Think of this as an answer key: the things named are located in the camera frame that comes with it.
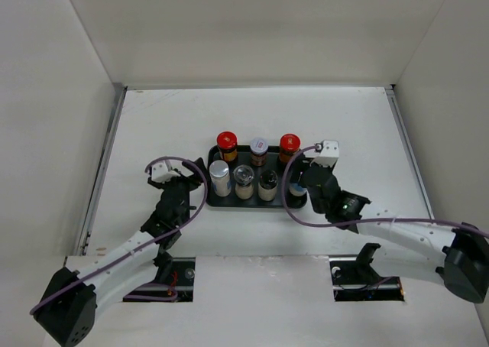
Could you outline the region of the red lid sauce jar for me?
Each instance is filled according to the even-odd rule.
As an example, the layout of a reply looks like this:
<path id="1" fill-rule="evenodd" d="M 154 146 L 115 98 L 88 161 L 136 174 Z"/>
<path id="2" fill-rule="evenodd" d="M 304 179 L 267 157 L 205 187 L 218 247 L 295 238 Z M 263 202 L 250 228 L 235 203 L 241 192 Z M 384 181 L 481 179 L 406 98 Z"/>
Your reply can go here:
<path id="1" fill-rule="evenodd" d="M 219 133 L 216 138 L 216 144 L 223 161 L 232 163 L 237 159 L 238 139 L 233 132 L 223 131 Z"/>

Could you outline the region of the clear lid spice jar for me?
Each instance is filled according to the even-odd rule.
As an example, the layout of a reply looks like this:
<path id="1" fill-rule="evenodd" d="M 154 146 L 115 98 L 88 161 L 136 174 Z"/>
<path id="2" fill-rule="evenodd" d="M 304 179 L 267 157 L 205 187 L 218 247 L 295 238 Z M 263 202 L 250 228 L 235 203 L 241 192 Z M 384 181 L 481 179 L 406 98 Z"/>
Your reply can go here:
<path id="1" fill-rule="evenodd" d="M 254 171 L 245 164 L 239 165 L 233 171 L 235 194 L 242 200 L 250 199 L 254 193 Z"/>

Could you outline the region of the silver lid salt canister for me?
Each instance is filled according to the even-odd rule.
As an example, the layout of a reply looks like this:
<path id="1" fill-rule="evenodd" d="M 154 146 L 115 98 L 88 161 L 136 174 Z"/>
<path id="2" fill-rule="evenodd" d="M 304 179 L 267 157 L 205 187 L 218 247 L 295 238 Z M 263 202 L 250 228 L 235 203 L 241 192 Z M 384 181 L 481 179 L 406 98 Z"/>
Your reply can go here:
<path id="1" fill-rule="evenodd" d="M 230 170 L 225 161 L 213 161 L 209 165 L 209 175 L 217 196 L 226 197 L 231 193 Z"/>
<path id="2" fill-rule="evenodd" d="M 307 190 L 298 183 L 290 183 L 289 192 L 292 196 L 303 197 L 307 194 Z"/>

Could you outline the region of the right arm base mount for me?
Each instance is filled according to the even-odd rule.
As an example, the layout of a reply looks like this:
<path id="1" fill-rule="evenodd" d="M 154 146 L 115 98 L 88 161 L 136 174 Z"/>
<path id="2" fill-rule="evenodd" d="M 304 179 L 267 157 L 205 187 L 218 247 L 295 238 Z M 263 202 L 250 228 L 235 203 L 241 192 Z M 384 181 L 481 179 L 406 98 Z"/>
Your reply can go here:
<path id="1" fill-rule="evenodd" d="M 381 246 L 367 243 L 357 255 L 329 257 L 336 302 L 404 301 L 399 277 L 382 277 L 371 266 Z"/>

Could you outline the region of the red lid chili jar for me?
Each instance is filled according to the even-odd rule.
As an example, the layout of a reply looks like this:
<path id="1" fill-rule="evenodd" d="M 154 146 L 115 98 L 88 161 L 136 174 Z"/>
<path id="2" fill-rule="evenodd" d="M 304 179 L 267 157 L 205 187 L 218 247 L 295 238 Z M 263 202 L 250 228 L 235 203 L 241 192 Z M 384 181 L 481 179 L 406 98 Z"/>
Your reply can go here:
<path id="1" fill-rule="evenodd" d="M 301 140 L 292 133 L 287 133 L 280 138 L 279 160 L 282 164 L 287 164 L 291 157 L 300 150 Z"/>

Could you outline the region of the black cap seasoning bottle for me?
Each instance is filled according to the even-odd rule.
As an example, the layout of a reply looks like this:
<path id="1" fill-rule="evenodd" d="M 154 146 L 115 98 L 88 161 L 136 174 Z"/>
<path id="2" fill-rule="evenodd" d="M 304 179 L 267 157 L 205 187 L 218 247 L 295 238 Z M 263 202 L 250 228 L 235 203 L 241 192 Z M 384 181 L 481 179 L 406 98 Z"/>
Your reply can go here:
<path id="1" fill-rule="evenodd" d="M 271 202 L 277 195 L 278 175 L 274 170 L 265 170 L 259 177 L 258 196 L 265 202 Z"/>

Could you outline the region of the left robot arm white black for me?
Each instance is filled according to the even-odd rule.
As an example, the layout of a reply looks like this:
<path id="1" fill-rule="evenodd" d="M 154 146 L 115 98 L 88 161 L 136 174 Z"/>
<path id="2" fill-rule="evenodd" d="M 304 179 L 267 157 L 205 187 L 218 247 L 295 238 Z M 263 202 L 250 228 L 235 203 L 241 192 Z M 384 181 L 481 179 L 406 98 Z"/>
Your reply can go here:
<path id="1" fill-rule="evenodd" d="M 34 320 L 59 345 L 80 344 L 109 306 L 140 286 L 150 282 L 161 285 L 170 279 L 173 259 L 168 251 L 182 228 L 202 210 L 191 205 L 190 194 L 199 187 L 208 190 L 210 184 L 202 158 L 182 161 L 191 171 L 189 176 L 172 168 L 171 160 L 160 157 L 144 170 L 149 184 L 161 195 L 142 227 L 98 261 L 74 271 L 59 269 L 31 309 Z"/>

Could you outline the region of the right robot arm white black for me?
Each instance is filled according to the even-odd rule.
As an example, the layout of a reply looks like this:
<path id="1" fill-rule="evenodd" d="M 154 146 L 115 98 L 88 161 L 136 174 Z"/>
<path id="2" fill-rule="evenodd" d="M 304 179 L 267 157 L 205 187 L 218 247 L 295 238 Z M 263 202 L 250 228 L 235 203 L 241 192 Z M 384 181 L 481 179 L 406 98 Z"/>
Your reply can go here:
<path id="1" fill-rule="evenodd" d="M 470 303 L 483 303 L 488 292 L 488 234 L 462 222 L 401 218 L 376 209 L 364 196 L 343 190 L 332 172 L 302 159 L 291 166 L 291 183 L 309 195 L 313 211 L 325 216 L 325 228 L 375 237 L 400 246 L 391 251 L 368 243 L 358 254 L 356 277 L 369 283 L 396 275 L 441 284 Z"/>

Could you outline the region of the white lid sauce jar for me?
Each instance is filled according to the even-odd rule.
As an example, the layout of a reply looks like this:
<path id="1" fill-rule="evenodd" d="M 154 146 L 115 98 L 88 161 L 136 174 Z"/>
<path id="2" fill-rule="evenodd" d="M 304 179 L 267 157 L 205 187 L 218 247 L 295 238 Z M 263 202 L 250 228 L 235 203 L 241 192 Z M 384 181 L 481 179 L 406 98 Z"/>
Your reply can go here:
<path id="1" fill-rule="evenodd" d="M 262 167 L 266 163 L 268 143 L 263 138 L 254 138 L 250 143 L 251 164 Z"/>

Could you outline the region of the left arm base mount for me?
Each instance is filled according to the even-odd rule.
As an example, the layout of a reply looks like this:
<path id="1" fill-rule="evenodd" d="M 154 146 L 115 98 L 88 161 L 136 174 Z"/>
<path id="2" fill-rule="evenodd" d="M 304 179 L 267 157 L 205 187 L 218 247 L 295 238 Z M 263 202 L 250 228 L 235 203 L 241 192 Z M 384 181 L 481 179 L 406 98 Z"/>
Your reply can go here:
<path id="1" fill-rule="evenodd" d="M 123 298 L 124 302 L 189 303 L 193 301 L 196 258 L 173 258 L 156 278 Z"/>

